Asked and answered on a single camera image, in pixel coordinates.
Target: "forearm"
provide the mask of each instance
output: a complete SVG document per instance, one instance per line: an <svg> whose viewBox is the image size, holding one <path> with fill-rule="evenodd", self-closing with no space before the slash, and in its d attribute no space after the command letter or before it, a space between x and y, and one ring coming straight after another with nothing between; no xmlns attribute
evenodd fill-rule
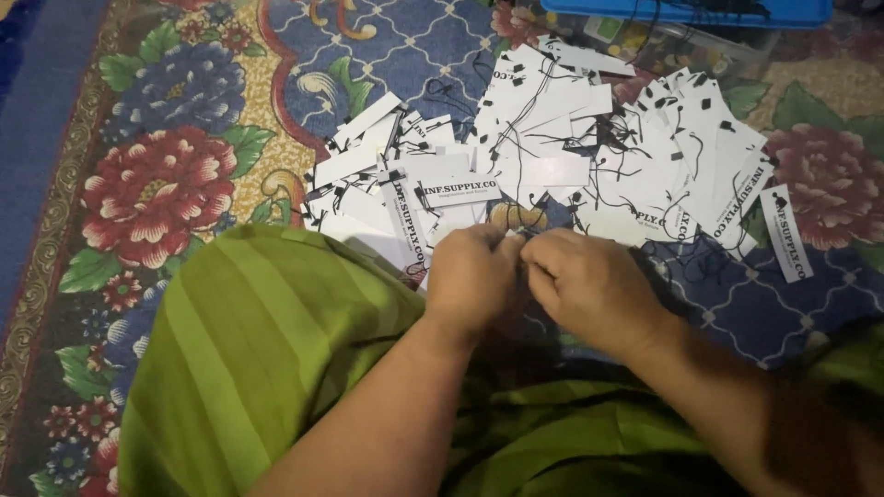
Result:
<svg viewBox="0 0 884 497"><path fill-rule="evenodd" d="M431 495L442 473L469 351L434 349L421 319L264 475L259 495Z"/></svg>
<svg viewBox="0 0 884 497"><path fill-rule="evenodd" d="M822 402L681 322L661 324L659 347L629 367L696 430L719 462L757 495L880 494L880 446Z"/></svg>

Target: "gold ornamental border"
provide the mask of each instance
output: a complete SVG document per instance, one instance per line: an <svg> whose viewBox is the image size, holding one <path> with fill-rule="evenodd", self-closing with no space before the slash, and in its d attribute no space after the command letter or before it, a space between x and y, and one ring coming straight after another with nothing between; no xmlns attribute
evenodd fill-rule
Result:
<svg viewBox="0 0 884 497"><path fill-rule="evenodd" d="M102 80L98 59L117 51L119 31L131 3L132 0L110 0L107 7L89 65L80 81L80 94L65 131L57 168L34 237L33 252L19 281L18 300L9 320L3 357L0 358L0 475L5 469L11 431L31 360L31 347L42 327L49 297L55 290L58 257L71 227L72 206L82 173L88 167L95 123L105 98L107 87Z"/></svg>

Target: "carpet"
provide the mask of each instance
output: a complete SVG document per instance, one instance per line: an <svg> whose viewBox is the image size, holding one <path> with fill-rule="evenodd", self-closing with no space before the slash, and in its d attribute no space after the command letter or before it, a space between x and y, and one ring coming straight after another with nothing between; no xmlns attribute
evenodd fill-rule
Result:
<svg viewBox="0 0 884 497"><path fill-rule="evenodd" d="M555 21L476 0L112 0L6 325L0 493L115 495L126 393L180 264L238 223L298 225L290 208L322 137L385 91L468 123L495 52ZM759 367L884 310L881 33L838 14L727 85L731 109L770 136L813 278L785 283L754 211L761 247L742 263L697 247L652 254L691 319ZM647 77L614 80L616 97L634 99ZM213 173L222 161L236 166ZM492 221L512 209L492 205Z"/></svg>

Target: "person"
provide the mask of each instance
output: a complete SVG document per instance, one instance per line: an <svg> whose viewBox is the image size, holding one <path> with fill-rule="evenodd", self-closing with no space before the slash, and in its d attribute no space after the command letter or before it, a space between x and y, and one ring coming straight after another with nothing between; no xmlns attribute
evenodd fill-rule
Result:
<svg viewBox="0 0 884 497"><path fill-rule="evenodd" d="M519 271L644 384L461 395ZM477 225L439 243L429 278L424 308L318 233L206 245L165 289L132 384L120 493L884 495L873 431L667 312L617 243Z"/></svg>

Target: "left hand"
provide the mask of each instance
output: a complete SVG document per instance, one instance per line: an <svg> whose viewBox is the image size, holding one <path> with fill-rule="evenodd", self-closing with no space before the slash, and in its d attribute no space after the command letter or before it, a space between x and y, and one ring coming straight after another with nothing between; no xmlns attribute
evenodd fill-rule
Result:
<svg viewBox="0 0 884 497"><path fill-rule="evenodd" d="M454 230L434 249L425 317L438 322L455 348L472 351L515 291L525 245L494 225Z"/></svg>

